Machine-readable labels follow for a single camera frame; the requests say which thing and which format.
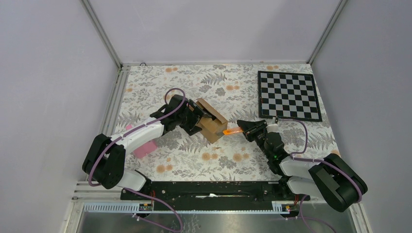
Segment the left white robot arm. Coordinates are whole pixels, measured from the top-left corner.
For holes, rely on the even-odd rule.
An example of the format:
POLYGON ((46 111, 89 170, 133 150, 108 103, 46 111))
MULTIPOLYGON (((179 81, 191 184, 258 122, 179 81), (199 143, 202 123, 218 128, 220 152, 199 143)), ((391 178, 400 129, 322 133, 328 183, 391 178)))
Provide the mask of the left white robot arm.
POLYGON ((141 125, 112 136, 103 133, 97 135, 86 155, 82 170, 88 174, 90 186, 132 189, 138 199, 146 199, 151 192, 150 185, 146 183, 148 178, 136 170, 126 169, 125 157, 176 127, 180 127, 188 135, 201 132, 200 121, 215 118, 211 108, 207 108, 205 104, 174 95, 141 125))

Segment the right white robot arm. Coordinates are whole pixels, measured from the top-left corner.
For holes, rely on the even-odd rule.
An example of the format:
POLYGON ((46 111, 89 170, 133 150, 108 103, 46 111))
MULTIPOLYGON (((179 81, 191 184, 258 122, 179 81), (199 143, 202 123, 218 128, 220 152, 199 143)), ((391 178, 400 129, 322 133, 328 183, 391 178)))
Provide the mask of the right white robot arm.
POLYGON ((365 181, 337 154, 323 159, 301 158, 304 151, 285 151, 279 125, 265 120, 237 120, 249 142, 256 142, 267 158, 269 169, 284 179, 279 195, 291 200, 297 194, 320 198, 334 210, 343 212, 359 203, 368 191, 365 181))

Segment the orange black utility knife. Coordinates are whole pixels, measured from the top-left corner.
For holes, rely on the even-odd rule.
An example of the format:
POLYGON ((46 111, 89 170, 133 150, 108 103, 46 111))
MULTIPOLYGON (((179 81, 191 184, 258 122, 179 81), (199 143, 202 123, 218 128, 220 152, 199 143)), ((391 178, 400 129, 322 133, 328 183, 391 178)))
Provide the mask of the orange black utility knife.
POLYGON ((235 128, 223 130, 223 135, 231 135, 231 134, 236 134, 236 133, 243 133, 242 128, 235 127, 235 128))

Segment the brown cardboard express box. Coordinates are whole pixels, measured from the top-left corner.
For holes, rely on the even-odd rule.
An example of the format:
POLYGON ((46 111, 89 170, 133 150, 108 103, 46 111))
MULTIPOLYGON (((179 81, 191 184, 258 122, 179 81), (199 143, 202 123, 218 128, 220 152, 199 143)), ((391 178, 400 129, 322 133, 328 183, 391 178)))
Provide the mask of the brown cardboard express box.
POLYGON ((227 129, 228 120, 203 98, 198 98, 196 104, 212 116, 203 117, 196 126, 202 128, 200 133, 209 143, 214 144, 222 137, 220 133, 227 129))

